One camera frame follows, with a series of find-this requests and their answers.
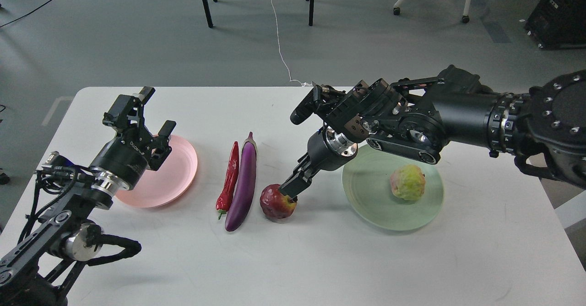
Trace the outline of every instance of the white table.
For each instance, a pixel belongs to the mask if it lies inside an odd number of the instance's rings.
[[[120,93],[137,87],[88,87],[75,97],[46,155],[57,150],[88,165],[114,131],[101,117]],[[153,209],[115,202],[91,219],[107,234],[141,242],[134,258],[84,269],[69,293],[76,306],[107,305],[580,305],[586,273],[539,181],[512,156],[451,143],[437,165],[444,206],[421,229],[382,231],[362,220],[343,193],[342,169],[320,172],[284,224],[264,218],[258,197],[282,183],[320,127],[316,116],[295,126],[289,114],[307,87],[159,87],[145,107],[157,132],[174,134],[199,156],[190,189]],[[258,145],[255,201],[234,233],[215,202],[232,143],[249,131]],[[0,236],[16,245],[33,181]],[[46,256],[41,273],[55,264]]]

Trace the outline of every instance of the gray floor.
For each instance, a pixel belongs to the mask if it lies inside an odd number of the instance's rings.
[[[0,0],[0,24],[45,1]],[[519,20],[539,0],[472,0],[468,24],[460,23],[464,0],[408,0],[401,16],[392,13],[396,0],[316,0],[313,27],[304,0],[273,1],[283,56],[301,81],[395,81],[455,64],[495,91],[523,93],[585,68],[586,50],[542,51],[527,37]],[[0,104],[7,107],[0,167],[12,177],[0,186],[0,225],[84,87],[297,84],[288,82],[277,51],[270,0],[220,0],[211,10],[214,29],[201,0],[54,0],[0,29]]]

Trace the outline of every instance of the red apple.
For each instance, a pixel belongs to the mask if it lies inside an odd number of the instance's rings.
[[[277,183],[268,185],[260,195],[260,207],[269,219],[285,219],[293,214],[297,206],[291,197],[281,194],[280,186]]]

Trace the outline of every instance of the purple eggplant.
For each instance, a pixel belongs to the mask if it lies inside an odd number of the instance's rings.
[[[253,133],[244,140],[242,156],[240,158],[240,169],[236,191],[232,199],[232,206],[226,216],[226,231],[235,231],[244,222],[249,214],[250,206],[255,196],[256,185],[256,153],[257,146],[253,140]]]

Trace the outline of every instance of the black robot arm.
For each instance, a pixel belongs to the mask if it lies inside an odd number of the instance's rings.
[[[327,137],[321,143],[310,141],[303,165],[295,168],[280,191],[297,197],[310,185],[304,173],[311,172],[313,177],[323,169],[314,164],[315,148],[323,154],[318,162],[351,154],[328,167],[335,170],[356,156],[352,149],[364,140],[379,151],[428,164],[440,160],[441,150],[450,141],[467,143],[488,148],[491,157],[513,154],[515,165],[526,175],[586,188],[586,70],[559,76],[524,94],[495,93],[479,79],[449,66],[432,78],[391,84],[379,79],[370,86],[361,81],[348,93],[314,86],[291,114],[291,121],[301,124],[317,114],[331,130],[329,134],[344,142],[331,143]],[[423,95],[413,94],[416,89],[422,89]],[[546,168],[527,163],[540,153]]]
[[[17,246],[0,260],[0,306],[65,306],[65,296],[86,265],[115,262],[141,251],[137,241],[105,235],[87,218],[94,208],[110,208],[119,189],[133,189],[146,169],[157,170],[170,153],[169,135],[175,122],[165,122],[157,137],[144,126],[143,107],[154,91],[143,87],[139,94],[116,99],[103,120],[104,125],[114,128],[115,137],[90,168],[53,152],[36,171],[27,224]],[[56,197],[37,210],[41,190]],[[40,226],[33,231],[37,222]],[[94,258],[103,244],[123,250]],[[46,253],[61,258],[61,262],[42,276],[38,274],[38,260]],[[63,283],[53,285],[68,268]]]

